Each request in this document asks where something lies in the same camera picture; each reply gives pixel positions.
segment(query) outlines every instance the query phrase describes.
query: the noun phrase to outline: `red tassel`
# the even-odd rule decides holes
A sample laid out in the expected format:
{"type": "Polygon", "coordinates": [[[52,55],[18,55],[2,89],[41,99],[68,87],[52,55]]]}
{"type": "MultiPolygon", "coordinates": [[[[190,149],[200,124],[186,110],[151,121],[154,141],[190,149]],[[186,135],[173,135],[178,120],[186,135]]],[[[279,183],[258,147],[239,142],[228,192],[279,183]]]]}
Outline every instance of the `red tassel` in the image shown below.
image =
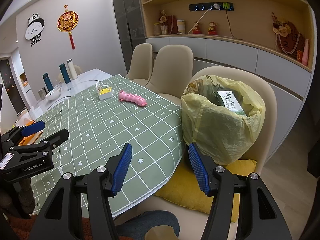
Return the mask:
{"type": "Polygon", "coordinates": [[[69,37],[70,37],[72,49],[75,49],[76,47],[75,47],[75,44],[73,43],[73,38],[72,38],[71,32],[69,32],[69,37]]]}

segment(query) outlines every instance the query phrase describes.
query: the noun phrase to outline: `pink toy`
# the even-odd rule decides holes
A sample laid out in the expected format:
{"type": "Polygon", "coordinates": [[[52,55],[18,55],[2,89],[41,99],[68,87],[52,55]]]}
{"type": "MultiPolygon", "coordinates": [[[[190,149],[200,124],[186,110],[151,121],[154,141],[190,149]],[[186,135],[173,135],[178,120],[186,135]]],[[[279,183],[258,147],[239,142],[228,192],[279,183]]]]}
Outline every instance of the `pink toy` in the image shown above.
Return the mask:
{"type": "Polygon", "coordinates": [[[133,95],[133,94],[127,94],[123,90],[120,90],[119,100],[130,101],[130,102],[136,103],[139,106],[147,106],[147,102],[144,98],[142,98],[141,96],[133,95]]]}

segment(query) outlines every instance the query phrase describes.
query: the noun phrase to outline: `panda clock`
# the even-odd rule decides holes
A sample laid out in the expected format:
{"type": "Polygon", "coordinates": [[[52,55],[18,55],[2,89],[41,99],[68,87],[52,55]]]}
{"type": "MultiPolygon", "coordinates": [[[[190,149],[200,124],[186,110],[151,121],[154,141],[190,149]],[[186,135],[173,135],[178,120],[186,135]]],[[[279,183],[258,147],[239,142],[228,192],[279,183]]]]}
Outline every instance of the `panda clock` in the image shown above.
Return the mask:
{"type": "Polygon", "coordinates": [[[40,36],[43,28],[44,19],[40,18],[38,13],[33,14],[32,17],[29,18],[28,28],[25,35],[27,40],[31,40],[31,46],[41,40],[40,36]]]}

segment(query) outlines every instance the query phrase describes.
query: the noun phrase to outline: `dark glass cabinet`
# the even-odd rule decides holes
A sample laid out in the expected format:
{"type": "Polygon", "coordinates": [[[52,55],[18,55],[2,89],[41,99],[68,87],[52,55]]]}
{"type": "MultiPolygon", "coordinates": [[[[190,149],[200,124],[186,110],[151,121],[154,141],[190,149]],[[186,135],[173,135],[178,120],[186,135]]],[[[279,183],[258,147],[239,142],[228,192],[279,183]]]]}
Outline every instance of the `dark glass cabinet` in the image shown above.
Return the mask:
{"type": "Polygon", "coordinates": [[[113,0],[119,39],[127,72],[134,48],[146,42],[139,0],[113,0]]]}

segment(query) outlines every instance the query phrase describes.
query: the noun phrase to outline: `silver screw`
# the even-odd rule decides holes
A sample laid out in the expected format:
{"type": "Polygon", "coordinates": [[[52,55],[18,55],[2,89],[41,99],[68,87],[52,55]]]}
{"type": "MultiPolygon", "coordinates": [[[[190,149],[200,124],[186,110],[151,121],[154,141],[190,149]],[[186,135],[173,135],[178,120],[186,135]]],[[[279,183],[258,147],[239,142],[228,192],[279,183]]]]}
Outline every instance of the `silver screw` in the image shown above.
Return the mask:
{"type": "Polygon", "coordinates": [[[259,178],[259,176],[258,176],[257,173],[251,173],[251,174],[250,174],[250,177],[251,177],[252,179],[258,179],[258,178],[259,178]]]}
{"type": "Polygon", "coordinates": [[[70,179],[71,178],[71,174],[70,173],[65,173],[62,176],[64,179],[70,179]]]}
{"type": "Polygon", "coordinates": [[[104,172],[106,170],[105,166],[100,166],[97,168],[97,172],[104,172]]]}
{"type": "Polygon", "coordinates": [[[222,166],[217,166],[217,167],[216,167],[216,171],[217,171],[217,172],[224,172],[224,167],[222,167],[222,166]]]}

